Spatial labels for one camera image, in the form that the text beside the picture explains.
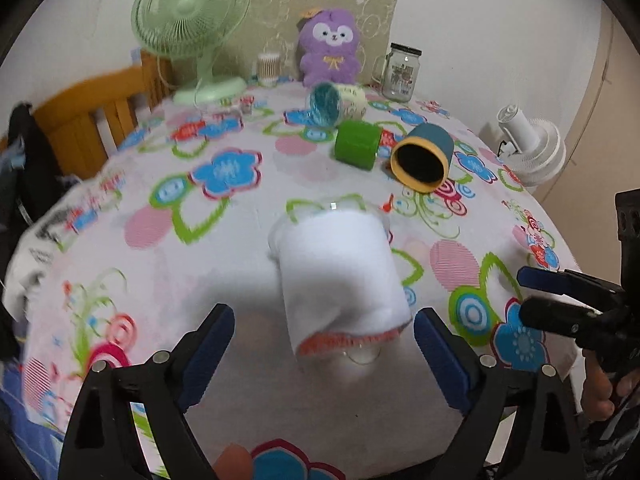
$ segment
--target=brown door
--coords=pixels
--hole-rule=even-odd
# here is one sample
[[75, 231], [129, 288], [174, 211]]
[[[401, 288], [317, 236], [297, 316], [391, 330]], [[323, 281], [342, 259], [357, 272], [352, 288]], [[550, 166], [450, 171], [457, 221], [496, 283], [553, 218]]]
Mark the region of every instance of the brown door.
[[620, 282], [614, 197], [639, 187], [640, 56], [616, 22], [591, 119], [564, 172], [542, 201], [583, 272]]

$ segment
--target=metal screw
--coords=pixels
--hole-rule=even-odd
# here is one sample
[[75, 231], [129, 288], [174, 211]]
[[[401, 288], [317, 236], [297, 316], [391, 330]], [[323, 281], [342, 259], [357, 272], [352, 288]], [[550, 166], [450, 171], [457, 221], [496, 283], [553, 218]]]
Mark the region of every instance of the metal screw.
[[543, 365], [542, 373], [547, 377], [553, 377], [556, 374], [556, 369], [552, 365]]
[[171, 354], [169, 354], [169, 352], [167, 352], [166, 350], [161, 350], [159, 352], [156, 352], [151, 359], [156, 364], [161, 365], [162, 363], [165, 363], [165, 362], [167, 362], [169, 360], [169, 356], [170, 355]]
[[99, 360], [91, 365], [91, 370], [100, 373], [107, 367], [107, 361]]
[[495, 357], [489, 354], [484, 354], [480, 356], [480, 364], [485, 368], [493, 368], [498, 364], [498, 361], [495, 360]]

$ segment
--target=floral tablecloth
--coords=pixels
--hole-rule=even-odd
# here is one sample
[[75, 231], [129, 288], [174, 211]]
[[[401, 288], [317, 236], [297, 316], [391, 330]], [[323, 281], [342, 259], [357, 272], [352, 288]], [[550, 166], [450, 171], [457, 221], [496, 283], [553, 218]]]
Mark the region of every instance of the floral tablecloth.
[[[332, 158], [335, 131], [314, 126], [298, 83], [250, 89], [242, 118], [166, 102], [93, 181], [76, 187], [23, 239], [5, 304], [30, 295], [23, 396], [29, 418], [62, 433], [92, 362], [144, 362], [171, 349], [217, 302], [236, 334], [203, 401], [187, 414], [207, 457], [254, 450], [257, 480], [368, 478], [446, 450], [460, 415], [447, 407], [412, 330], [369, 365], [292, 354], [268, 233], [323, 199], [365, 200], [388, 214], [392, 252], [413, 313], [432, 306], [478, 353], [566, 374], [573, 343], [524, 328], [524, 265], [577, 269], [517, 177], [431, 101], [393, 104], [373, 91], [365, 120], [384, 128], [376, 167]], [[428, 121], [455, 140], [450, 175], [428, 195], [390, 176], [390, 150]], [[38, 292], [31, 279], [46, 274]], [[134, 418], [152, 470], [165, 473], [144, 409]]]

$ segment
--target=fan center cap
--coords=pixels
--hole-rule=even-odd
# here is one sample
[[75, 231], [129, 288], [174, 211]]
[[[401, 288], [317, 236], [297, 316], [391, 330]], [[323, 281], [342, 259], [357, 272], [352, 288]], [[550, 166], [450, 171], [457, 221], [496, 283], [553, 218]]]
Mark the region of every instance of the fan center cap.
[[190, 18], [200, 10], [199, 0], [178, 0], [175, 13], [180, 18]]

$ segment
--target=green electric fan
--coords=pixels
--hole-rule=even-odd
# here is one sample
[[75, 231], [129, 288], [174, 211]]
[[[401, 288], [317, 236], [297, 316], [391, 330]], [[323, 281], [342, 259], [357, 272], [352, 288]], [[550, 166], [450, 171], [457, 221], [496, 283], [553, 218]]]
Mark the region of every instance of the green electric fan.
[[197, 82], [180, 88], [174, 102], [183, 105], [230, 98], [246, 89], [240, 77], [214, 76], [216, 52], [242, 22], [249, 0], [136, 0], [133, 32], [156, 56], [197, 58]]

